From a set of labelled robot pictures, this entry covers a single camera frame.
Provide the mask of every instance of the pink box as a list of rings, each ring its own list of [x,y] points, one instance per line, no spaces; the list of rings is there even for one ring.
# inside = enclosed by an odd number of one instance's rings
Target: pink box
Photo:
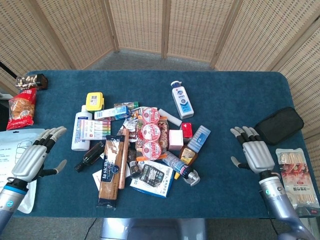
[[[184,145],[184,135],[182,130],[169,130],[169,150],[179,151]]]

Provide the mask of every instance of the yellow container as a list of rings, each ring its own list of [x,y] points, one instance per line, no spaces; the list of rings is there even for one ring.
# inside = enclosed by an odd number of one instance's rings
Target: yellow container
[[[105,99],[102,92],[89,92],[86,96],[85,108],[89,112],[104,109]]]

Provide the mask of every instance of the robotic arm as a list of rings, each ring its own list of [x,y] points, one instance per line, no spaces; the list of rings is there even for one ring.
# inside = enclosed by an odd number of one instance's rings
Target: robotic arm
[[[259,134],[252,127],[246,126],[236,126],[230,131],[242,145],[247,160],[247,163],[240,163],[232,156],[233,164],[260,175],[259,184],[271,212],[277,220],[291,227],[291,231],[279,234],[278,240],[316,240],[300,221],[280,182],[279,174],[272,172],[275,162]]]
[[[14,177],[8,178],[8,183],[0,192],[0,235],[27,194],[28,183],[38,177],[58,174],[65,167],[67,160],[54,169],[44,169],[44,162],[58,138],[66,131],[65,127],[60,126],[42,132],[12,169]]]

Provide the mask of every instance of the floor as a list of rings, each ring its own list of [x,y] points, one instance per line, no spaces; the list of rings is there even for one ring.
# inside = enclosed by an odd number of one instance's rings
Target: floor
[[[161,59],[157,54],[128,50],[111,53],[88,69],[213,71],[208,63],[173,57]],[[8,119],[7,115],[3,117],[2,112],[0,116],[1,120]],[[317,226],[316,219],[313,220],[313,225]],[[80,240],[84,239],[93,221],[94,218],[14,217],[0,240]],[[95,222],[87,240],[99,239],[101,223],[101,219]],[[286,226],[279,222],[274,221],[274,224],[279,232],[286,229]],[[207,236],[209,240],[277,239],[269,219],[208,219]]]

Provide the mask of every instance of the bamboo screen panel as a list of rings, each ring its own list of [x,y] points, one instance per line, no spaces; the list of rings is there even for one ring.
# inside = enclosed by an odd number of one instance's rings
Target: bamboo screen panel
[[[110,0],[120,48],[161,52],[161,0]]]
[[[303,133],[320,127],[320,28],[279,70],[288,79]]]
[[[320,191],[320,139],[307,143],[306,148],[309,152],[316,184]]]
[[[168,56],[210,62],[232,0],[171,0]]]
[[[268,69],[319,6],[319,0],[244,0],[216,69]]]
[[[105,55],[113,45],[98,0],[37,0],[77,69]]]
[[[15,74],[66,68],[22,1],[0,1],[0,15],[0,59]],[[0,72],[0,81],[18,93],[13,78]]]

